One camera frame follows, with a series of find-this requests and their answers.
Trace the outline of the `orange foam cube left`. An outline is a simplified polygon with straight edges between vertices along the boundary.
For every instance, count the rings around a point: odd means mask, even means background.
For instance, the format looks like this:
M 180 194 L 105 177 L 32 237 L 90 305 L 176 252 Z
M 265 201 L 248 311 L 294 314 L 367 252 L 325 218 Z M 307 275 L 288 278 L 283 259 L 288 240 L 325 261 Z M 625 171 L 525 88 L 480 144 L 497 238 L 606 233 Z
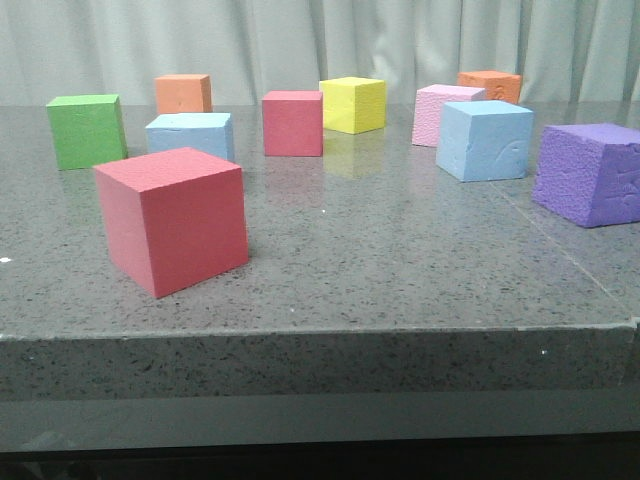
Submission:
M 158 114 L 213 111 L 211 79 L 207 74 L 169 74 L 154 79 Z

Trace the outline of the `orange foam cube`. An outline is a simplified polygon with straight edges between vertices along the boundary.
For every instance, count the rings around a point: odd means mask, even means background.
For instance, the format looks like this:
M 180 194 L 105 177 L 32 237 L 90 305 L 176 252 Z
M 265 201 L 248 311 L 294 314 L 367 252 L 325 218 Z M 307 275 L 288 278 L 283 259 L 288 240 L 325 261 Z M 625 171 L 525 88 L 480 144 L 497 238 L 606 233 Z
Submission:
M 213 111 L 211 79 L 207 74 L 169 74 L 154 79 L 158 114 Z
M 518 104 L 522 76 L 496 70 L 467 71 L 457 74 L 457 84 L 484 88 L 488 100 L 502 100 Z

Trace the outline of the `pink foam cube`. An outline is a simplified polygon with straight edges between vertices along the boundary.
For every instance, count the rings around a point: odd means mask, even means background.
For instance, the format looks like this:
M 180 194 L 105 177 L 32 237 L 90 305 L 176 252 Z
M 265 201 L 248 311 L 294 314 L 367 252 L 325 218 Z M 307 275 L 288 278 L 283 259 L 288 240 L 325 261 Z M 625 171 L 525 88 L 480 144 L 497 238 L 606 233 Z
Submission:
M 439 142 L 443 105 L 446 102 L 484 100 L 485 97 L 486 90 L 479 87 L 433 84 L 418 89 L 415 97 L 411 143 L 417 146 L 436 147 Z

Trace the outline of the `green foam cube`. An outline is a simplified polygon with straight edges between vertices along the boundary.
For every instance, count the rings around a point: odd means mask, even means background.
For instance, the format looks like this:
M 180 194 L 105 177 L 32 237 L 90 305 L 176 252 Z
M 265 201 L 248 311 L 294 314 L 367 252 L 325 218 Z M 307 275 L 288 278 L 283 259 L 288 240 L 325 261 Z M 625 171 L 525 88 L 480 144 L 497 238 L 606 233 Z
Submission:
M 117 94 L 59 96 L 46 105 L 59 170 L 128 157 Z

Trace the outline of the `light blue cube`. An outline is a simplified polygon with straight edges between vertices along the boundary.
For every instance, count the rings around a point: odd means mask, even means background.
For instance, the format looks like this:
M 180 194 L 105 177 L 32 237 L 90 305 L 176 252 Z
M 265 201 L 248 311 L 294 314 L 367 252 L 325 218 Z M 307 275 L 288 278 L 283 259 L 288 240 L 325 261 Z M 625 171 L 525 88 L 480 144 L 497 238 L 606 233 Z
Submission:
M 145 131 L 148 153 L 191 147 L 235 160 L 230 113 L 161 114 L 145 127 Z
M 505 101 L 447 102 L 436 164 L 461 182 L 523 178 L 533 126 L 532 110 Z

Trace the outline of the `grey curtain backdrop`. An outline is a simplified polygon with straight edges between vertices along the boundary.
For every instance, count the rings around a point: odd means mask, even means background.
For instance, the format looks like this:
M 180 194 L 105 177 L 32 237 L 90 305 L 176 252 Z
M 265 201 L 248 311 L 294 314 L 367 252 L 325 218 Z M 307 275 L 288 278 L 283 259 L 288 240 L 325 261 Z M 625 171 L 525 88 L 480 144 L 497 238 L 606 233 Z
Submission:
M 5 1 L 1 102 L 117 93 L 211 77 L 219 105 L 322 79 L 379 78 L 397 103 L 461 71 L 520 74 L 525 101 L 639 96 L 635 1 Z

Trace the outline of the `small red foam cube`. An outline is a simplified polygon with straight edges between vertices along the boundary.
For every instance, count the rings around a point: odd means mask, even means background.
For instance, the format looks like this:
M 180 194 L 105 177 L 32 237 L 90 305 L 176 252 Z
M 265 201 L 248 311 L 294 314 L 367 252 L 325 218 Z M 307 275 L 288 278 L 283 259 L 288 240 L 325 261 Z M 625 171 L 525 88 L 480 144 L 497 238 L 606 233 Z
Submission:
M 319 157 L 323 154 L 323 93 L 273 90 L 262 99 L 266 156 Z

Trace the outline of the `yellow foam cube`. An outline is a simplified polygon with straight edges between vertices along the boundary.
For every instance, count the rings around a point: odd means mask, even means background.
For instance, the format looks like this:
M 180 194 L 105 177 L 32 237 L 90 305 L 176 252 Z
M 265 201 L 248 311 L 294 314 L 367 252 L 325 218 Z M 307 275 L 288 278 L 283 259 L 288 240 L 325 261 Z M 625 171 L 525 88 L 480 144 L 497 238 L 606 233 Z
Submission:
M 323 93 L 323 127 L 348 134 L 386 125 L 387 85 L 384 80 L 343 77 L 319 82 Z

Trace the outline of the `large red foam cube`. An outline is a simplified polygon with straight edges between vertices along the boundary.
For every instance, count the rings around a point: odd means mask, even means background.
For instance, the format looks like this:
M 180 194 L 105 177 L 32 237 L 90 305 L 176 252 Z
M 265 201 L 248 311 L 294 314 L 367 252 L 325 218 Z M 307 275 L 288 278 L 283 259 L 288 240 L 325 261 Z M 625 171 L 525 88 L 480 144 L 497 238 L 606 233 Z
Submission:
M 113 263 L 156 298 L 248 260 L 239 165 L 191 147 L 94 169 Z

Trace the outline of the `purple foam cube right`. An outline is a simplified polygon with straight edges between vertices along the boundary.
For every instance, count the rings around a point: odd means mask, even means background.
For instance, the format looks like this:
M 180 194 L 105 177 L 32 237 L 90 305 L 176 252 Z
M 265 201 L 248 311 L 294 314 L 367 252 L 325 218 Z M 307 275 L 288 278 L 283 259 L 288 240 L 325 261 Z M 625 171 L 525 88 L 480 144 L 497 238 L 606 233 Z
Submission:
M 612 123 L 549 125 L 532 200 L 584 228 L 639 220 L 639 131 Z

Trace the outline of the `orange foam cube right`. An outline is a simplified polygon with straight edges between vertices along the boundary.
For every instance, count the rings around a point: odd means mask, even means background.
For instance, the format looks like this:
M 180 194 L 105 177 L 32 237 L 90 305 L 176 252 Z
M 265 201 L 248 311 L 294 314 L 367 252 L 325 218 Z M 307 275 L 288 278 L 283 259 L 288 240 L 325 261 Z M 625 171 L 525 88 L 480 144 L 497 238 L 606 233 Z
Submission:
M 488 100 L 502 100 L 518 104 L 522 76 L 496 70 L 467 71 L 457 74 L 457 84 L 484 88 Z

